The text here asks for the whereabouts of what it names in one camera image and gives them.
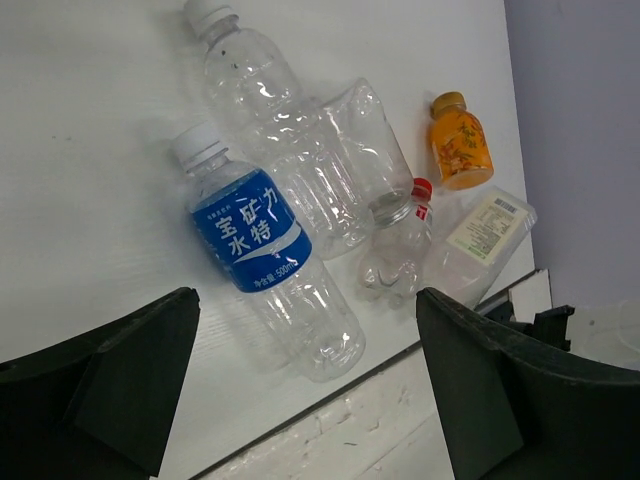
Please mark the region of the square white-label bottle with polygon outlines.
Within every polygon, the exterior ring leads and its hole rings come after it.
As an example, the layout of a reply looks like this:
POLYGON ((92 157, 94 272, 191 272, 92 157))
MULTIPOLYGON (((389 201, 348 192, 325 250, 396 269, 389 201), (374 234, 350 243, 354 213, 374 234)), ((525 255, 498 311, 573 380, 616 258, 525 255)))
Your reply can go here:
POLYGON ((479 193, 427 255, 426 284, 475 308, 537 221, 533 206, 498 188, 479 193))

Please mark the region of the clear wide-mouth bottle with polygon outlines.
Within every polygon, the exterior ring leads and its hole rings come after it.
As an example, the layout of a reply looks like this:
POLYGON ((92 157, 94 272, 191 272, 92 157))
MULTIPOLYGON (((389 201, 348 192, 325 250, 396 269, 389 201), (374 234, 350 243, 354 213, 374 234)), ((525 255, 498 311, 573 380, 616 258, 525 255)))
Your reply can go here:
POLYGON ((376 227, 399 222, 406 215, 413 175, 371 84, 356 79, 322 104, 320 114, 338 138, 347 169, 376 227))

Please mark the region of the blue label water bottle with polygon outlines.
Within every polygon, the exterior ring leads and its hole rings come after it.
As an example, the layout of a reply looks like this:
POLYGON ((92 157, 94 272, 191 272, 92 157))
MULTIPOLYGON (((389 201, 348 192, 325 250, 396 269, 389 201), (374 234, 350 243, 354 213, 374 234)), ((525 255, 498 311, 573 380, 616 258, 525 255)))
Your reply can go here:
POLYGON ((189 178, 200 238, 288 361, 316 383, 345 375, 365 334, 271 176, 230 158, 209 122, 179 134, 171 149, 189 178))

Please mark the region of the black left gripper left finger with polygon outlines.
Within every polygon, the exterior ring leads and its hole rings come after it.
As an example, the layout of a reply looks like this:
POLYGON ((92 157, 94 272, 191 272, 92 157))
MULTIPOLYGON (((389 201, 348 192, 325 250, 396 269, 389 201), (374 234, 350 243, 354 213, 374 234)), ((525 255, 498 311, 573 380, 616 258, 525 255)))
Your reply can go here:
POLYGON ((181 287, 1 365, 4 479, 159 475, 200 318, 181 287))

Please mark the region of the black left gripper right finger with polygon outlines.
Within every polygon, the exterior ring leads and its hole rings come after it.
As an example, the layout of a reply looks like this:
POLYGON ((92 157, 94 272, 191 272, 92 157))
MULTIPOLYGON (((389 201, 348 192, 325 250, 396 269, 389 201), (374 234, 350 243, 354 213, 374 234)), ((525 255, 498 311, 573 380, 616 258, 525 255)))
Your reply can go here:
POLYGON ((639 373, 585 359, 444 293, 416 299, 457 479, 636 479, 639 373))

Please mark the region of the orange juice bottle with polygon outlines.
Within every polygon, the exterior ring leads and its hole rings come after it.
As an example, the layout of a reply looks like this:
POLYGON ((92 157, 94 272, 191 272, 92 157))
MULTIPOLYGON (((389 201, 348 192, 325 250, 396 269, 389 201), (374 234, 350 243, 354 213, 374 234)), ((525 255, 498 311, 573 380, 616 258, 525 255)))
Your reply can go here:
POLYGON ((446 92, 431 103, 428 146, 438 167, 441 185, 452 191, 471 189, 494 174, 480 121, 467 110, 464 96, 446 92))

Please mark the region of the tall clear plastic bottle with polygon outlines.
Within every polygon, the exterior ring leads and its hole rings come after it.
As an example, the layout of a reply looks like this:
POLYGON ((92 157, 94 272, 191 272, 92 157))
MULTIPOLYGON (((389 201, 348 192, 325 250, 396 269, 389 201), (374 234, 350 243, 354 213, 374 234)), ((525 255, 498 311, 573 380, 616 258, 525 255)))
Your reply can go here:
POLYGON ((320 258, 362 244, 373 217, 346 152, 276 44, 241 27, 220 1, 188 1, 184 12, 206 45, 205 85, 216 124, 270 174, 320 258))

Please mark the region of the red cap small bottle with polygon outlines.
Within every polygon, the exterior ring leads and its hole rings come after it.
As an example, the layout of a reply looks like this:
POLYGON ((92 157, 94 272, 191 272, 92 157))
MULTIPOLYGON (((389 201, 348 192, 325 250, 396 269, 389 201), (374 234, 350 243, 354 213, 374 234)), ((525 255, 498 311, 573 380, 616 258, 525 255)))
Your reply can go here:
POLYGON ((406 215, 373 234, 357 276, 368 300, 383 299, 390 308, 398 309, 420 290, 432 244, 432 193, 431 182, 416 178, 406 215))

